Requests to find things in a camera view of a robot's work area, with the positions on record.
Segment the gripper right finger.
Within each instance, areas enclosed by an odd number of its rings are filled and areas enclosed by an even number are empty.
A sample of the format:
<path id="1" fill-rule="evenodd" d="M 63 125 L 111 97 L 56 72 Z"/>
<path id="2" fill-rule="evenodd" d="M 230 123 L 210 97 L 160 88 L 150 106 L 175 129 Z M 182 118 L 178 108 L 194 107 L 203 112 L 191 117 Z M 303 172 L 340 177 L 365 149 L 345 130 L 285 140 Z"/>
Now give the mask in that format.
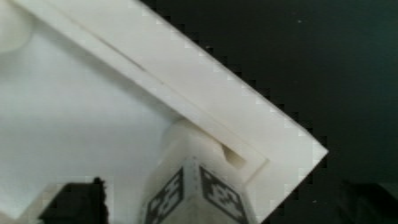
<path id="1" fill-rule="evenodd" d="M 398 183 L 342 183 L 338 224 L 398 224 Z"/>

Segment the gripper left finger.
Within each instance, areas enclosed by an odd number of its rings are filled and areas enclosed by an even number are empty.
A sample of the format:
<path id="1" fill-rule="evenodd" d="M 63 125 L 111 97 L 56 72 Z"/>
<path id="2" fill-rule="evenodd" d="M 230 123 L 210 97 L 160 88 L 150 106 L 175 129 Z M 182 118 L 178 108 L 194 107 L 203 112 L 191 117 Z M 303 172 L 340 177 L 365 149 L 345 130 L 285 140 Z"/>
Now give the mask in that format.
<path id="1" fill-rule="evenodd" d="M 45 224 L 111 224 L 105 181 L 68 183 L 40 215 Z"/>

